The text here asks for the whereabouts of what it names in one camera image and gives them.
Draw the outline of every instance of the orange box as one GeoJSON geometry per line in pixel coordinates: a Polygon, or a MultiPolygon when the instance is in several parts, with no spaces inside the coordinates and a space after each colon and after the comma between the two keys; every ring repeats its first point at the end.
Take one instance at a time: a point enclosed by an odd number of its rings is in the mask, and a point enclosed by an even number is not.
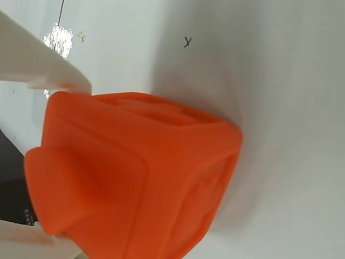
{"type": "Polygon", "coordinates": [[[148,94],[58,92],[26,180],[43,229],[91,259],[182,258],[208,231],[241,140],[220,118],[148,94]]]}

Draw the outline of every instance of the white table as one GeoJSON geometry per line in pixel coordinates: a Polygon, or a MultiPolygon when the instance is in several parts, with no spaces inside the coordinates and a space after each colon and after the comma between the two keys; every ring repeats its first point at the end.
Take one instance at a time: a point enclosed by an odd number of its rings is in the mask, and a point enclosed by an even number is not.
{"type": "MultiPolygon", "coordinates": [[[[243,129],[223,204],[186,258],[345,257],[343,10],[323,0],[65,1],[61,25],[85,36],[68,59],[94,94],[151,92],[243,129]]],[[[11,91],[1,88],[0,126],[25,151],[39,140],[35,93],[11,91]]]]}

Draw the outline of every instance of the orange raised tab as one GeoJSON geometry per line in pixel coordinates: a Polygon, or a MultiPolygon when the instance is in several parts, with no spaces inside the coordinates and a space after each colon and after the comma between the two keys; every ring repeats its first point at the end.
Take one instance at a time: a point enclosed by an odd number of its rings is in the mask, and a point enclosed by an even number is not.
{"type": "Polygon", "coordinates": [[[43,229],[91,259],[179,259],[206,234],[242,135],[142,93],[58,92],[25,174],[43,229]]]}

